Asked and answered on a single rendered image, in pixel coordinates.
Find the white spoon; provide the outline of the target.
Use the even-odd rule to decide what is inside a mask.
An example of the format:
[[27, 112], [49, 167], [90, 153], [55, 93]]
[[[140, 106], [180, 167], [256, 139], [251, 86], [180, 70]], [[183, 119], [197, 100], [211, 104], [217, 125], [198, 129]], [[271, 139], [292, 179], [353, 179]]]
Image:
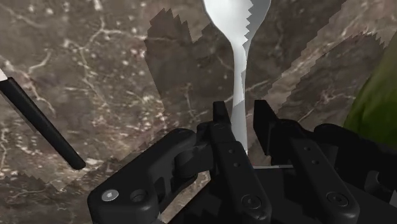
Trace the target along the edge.
[[246, 68], [251, 42], [263, 23], [272, 0], [202, 0], [212, 24], [226, 37], [233, 51], [232, 132], [248, 149], [246, 122]]

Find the green round fruit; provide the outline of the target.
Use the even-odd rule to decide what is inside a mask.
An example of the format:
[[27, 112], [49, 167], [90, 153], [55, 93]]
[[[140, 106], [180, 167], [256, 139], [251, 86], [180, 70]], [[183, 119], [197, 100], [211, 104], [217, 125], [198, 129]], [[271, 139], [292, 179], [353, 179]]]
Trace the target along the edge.
[[397, 148], [397, 32], [356, 96], [344, 127]]

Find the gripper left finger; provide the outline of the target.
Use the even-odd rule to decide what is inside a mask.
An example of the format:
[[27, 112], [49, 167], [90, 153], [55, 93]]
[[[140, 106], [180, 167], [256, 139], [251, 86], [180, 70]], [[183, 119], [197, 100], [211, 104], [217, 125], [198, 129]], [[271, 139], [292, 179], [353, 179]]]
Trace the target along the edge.
[[272, 207], [225, 103], [196, 130], [170, 131], [93, 189], [93, 224], [160, 224], [158, 216], [201, 172], [210, 182], [168, 224], [270, 224]]

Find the black handled utensil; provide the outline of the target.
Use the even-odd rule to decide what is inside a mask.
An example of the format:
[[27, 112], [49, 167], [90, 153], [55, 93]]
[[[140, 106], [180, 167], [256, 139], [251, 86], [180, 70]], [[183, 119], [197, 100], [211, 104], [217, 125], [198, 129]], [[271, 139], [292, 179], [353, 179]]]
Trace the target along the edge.
[[13, 105], [17, 111], [47, 140], [53, 149], [74, 170], [86, 167], [85, 161], [66, 141], [62, 134], [52, 124], [22, 87], [0, 69], [0, 93]]

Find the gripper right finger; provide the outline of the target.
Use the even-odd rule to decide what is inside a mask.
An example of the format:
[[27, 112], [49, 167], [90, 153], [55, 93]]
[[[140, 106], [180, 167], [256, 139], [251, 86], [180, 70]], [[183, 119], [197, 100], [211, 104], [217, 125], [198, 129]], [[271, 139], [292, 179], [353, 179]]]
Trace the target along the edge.
[[305, 130], [254, 102], [253, 128], [272, 163], [291, 163], [310, 211], [322, 224], [397, 224], [386, 205], [397, 190], [397, 152], [330, 123]]

